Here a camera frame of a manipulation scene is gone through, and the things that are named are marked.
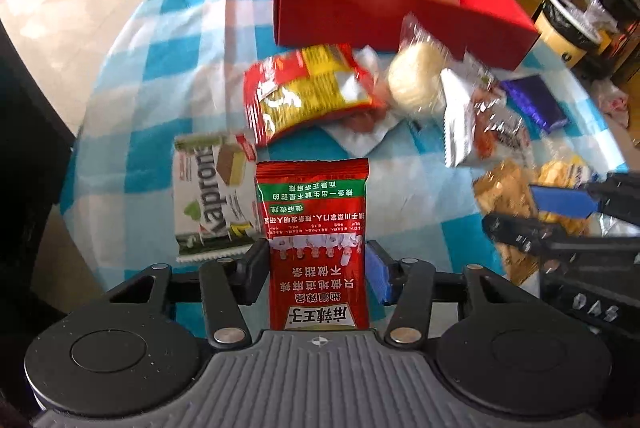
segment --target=table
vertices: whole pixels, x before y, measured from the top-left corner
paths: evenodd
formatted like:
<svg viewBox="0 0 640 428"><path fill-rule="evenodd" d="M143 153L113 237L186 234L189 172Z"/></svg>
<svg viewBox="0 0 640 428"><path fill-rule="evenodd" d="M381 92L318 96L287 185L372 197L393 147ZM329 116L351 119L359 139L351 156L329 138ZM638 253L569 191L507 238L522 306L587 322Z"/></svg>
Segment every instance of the table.
<svg viewBox="0 0 640 428"><path fill-rule="evenodd" d="M155 262L176 265L171 191L174 136L244 127L242 75L283 52L273 41L272 0L145 0L117 37L89 100L66 174L61 211L82 256L106 289ZM559 57L534 46L516 74L541 73L571 123L543 141L530 127L537 161L571 148L600 174L626 170L600 112ZM472 180L481 172L444 166L437 129L401 122L369 154L367 238L394 257L440 271L476 262L502 272L481 230ZM261 160L344 159L316 127L259 152ZM176 270L193 270L177 267ZM374 322L385 312L371 303ZM245 310L267 327L266 293ZM202 334L199 305L178 319Z"/></svg>

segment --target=screw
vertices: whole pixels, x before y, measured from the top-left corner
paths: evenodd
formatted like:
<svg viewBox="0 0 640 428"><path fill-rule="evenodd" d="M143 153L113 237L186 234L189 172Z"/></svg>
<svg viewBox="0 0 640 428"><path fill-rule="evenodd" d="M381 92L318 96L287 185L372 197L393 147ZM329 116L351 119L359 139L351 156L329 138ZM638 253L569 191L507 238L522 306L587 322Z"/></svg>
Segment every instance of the screw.
<svg viewBox="0 0 640 428"><path fill-rule="evenodd" d="M222 344L241 342L245 336L244 331L238 327L225 327L213 333L213 339Z"/></svg>
<svg viewBox="0 0 640 428"><path fill-rule="evenodd" d="M600 300L596 300L596 303L594 303L591 306L588 313L593 314L594 316L600 316L600 314L602 313L602 306L600 305Z"/></svg>
<svg viewBox="0 0 640 428"><path fill-rule="evenodd" d="M612 322L618 317L618 306L612 305L604 312L604 321Z"/></svg>
<svg viewBox="0 0 640 428"><path fill-rule="evenodd" d="M574 296L574 304L572 305L574 309L582 309L585 305L587 305L587 297L584 294L578 293Z"/></svg>
<svg viewBox="0 0 640 428"><path fill-rule="evenodd" d="M420 341L422 334L412 327L398 327L389 333L389 337L396 343L408 344Z"/></svg>
<svg viewBox="0 0 640 428"><path fill-rule="evenodd" d="M545 275L548 275L549 273L553 273L554 271L558 270L559 267L560 261L556 261L556 259L553 259L552 261L546 261L542 266L542 269L544 270Z"/></svg>
<svg viewBox="0 0 640 428"><path fill-rule="evenodd" d="M221 259L216 259L216 262L222 266L222 269L225 271L225 275L232 275L238 267L238 261L232 259L231 257L222 257Z"/></svg>

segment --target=purple chocolate bar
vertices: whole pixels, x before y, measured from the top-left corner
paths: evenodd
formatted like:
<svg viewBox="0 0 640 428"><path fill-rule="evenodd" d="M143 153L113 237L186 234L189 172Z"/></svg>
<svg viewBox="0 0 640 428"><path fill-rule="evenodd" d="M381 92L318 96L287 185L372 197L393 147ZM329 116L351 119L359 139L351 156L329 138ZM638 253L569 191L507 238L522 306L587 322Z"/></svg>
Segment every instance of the purple chocolate bar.
<svg viewBox="0 0 640 428"><path fill-rule="evenodd" d="M545 82L538 75L517 80L504 80L501 87L525 115L545 132L564 127L569 120Z"/></svg>

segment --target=blue gripper pad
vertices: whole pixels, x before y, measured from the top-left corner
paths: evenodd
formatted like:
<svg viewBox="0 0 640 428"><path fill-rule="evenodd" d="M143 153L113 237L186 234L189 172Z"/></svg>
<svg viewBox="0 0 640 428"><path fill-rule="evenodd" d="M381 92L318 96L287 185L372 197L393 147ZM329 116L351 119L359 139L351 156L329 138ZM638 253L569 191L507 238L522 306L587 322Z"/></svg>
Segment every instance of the blue gripper pad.
<svg viewBox="0 0 640 428"><path fill-rule="evenodd" d="M529 186L539 210L586 219L598 211L598 202L586 190L555 186Z"/></svg>
<svg viewBox="0 0 640 428"><path fill-rule="evenodd" d="M378 243L366 243L364 246L364 272L373 294L379 303L393 303L391 284L389 283L388 262L391 257L380 248Z"/></svg>

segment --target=green label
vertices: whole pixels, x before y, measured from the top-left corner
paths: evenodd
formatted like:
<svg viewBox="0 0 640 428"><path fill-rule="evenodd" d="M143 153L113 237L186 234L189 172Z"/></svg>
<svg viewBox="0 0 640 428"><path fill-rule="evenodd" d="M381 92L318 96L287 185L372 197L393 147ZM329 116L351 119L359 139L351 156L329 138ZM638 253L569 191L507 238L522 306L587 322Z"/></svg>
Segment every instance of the green label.
<svg viewBox="0 0 640 428"><path fill-rule="evenodd" d="M197 201L191 201L183 210L187 217L191 217L194 221L200 220L200 205Z"/></svg>
<svg viewBox="0 0 640 428"><path fill-rule="evenodd" d="M339 181L318 181L304 184L259 184L258 191L260 192L260 197L263 202L364 197L365 182L363 179L346 179Z"/></svg>
<svg viewBox="0 0 640 428"><path fill-rule="evenodd" d="M269 213L272 215L302 213L305 207L302 204L269 205Z"/></svg>

